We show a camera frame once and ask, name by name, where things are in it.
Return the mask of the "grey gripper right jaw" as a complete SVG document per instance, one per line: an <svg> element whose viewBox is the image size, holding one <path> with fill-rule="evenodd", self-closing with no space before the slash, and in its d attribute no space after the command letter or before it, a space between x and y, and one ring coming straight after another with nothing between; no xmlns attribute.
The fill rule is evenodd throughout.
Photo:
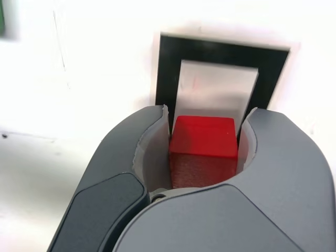
<svg viewBox="0 0 336 252"><path fill-rule="evenodd" d="M242 125L243 170L165 197L127 225L115 251L335 251L335 190L318 146L290 119L256 109Z"/></svg>

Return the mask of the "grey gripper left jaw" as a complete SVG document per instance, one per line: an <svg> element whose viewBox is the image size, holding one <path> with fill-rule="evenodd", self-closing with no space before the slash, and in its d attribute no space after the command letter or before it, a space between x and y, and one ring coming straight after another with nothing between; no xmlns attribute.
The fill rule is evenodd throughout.
<svg viewBox="0 0 336 252"><path fill-rule="evenodd" d="M172 188L167 106L128 116L100 142L49 251L112 251L127 224Z"/></svg>

